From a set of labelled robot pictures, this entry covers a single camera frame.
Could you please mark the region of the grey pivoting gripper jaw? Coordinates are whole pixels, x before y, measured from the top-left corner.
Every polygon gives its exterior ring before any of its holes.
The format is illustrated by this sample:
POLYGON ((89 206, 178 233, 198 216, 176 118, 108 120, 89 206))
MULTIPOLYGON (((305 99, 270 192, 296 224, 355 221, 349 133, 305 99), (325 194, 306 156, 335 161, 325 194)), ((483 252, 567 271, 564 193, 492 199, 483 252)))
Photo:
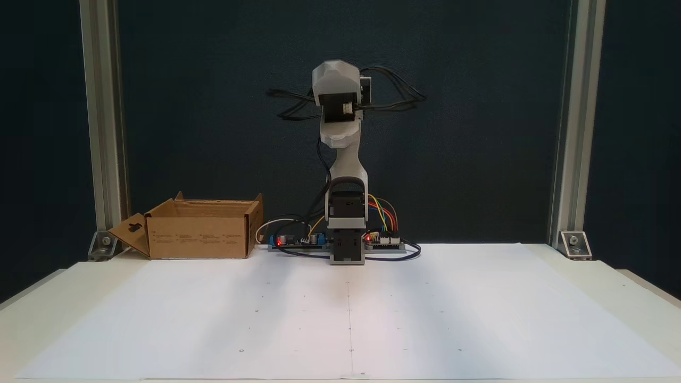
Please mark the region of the grey pivoting gripper jaw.
POLYGON ((361 100, 360 71, 343 60, 324 61, 312 72, 314 103, 322 106, 322 97, 334 94, 352 94, 351 104, 361 100))

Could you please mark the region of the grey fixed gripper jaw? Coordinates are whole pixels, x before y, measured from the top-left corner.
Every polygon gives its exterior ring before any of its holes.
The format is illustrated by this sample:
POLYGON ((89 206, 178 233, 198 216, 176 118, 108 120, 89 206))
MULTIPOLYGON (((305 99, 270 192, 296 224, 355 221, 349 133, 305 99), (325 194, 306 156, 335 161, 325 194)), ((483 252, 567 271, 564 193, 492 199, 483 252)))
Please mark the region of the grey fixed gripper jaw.
POLYGON ((353 121, 327 122, 323 113, 320 121, 320 140, 331 149, 358 148, 361 141, 363 118, 355 116, 353 121))

